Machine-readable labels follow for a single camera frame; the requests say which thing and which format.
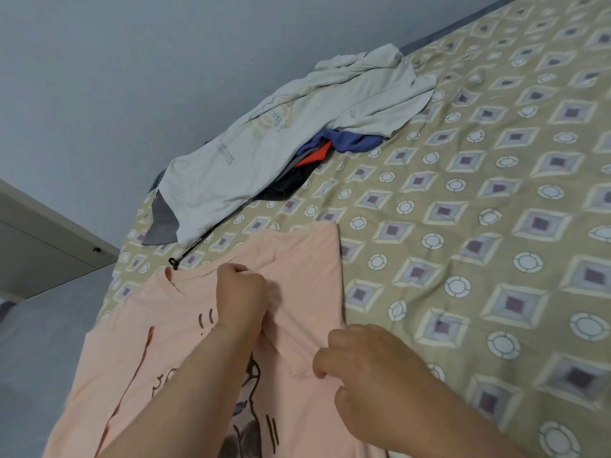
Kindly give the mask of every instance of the pink shirt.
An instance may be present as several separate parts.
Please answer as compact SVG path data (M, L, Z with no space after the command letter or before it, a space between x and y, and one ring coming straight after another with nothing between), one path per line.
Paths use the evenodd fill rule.
M216 269L225 262L275 283L225 455L386 456L341 422L334 405L340 382L312 374L312 358L327 334L343 327L337 225L316 222L291 234L255 233L223 259L190 271L167 268L132 292L88 333L43 458L94 458L125 429L214 327Z

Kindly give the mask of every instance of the white wall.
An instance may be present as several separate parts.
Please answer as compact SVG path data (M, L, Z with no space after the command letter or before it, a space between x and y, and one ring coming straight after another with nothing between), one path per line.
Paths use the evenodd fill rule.
M321 59L496 0L3 0L0 177L120 246L158 171Z

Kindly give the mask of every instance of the gray floor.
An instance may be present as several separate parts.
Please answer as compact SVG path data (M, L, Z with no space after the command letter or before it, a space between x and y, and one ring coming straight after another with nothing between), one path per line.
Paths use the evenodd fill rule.
M31 297L0 323L0 457L42 455L112 268Z

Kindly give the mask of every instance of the bed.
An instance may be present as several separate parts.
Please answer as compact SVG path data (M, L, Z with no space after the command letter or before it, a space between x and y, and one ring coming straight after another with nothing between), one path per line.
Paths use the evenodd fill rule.
M188 255L338 223L348 323L376 323L532 456L610 456L611 0L516 0L412 54L438 87L365 154L256 201ZM137 212L99 318L177 244Z

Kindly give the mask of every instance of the blue garment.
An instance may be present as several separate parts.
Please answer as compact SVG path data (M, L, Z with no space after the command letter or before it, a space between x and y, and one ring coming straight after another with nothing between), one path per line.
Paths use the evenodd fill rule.
M305 145L297 150L297 156L305 153L311 148L318 148L328 140L333 142L333 149L338 153L350 151L352 153L366 153L379 146L384 141L384 137L377 135L361 135L347 131L331 130L323 128L312 137Z

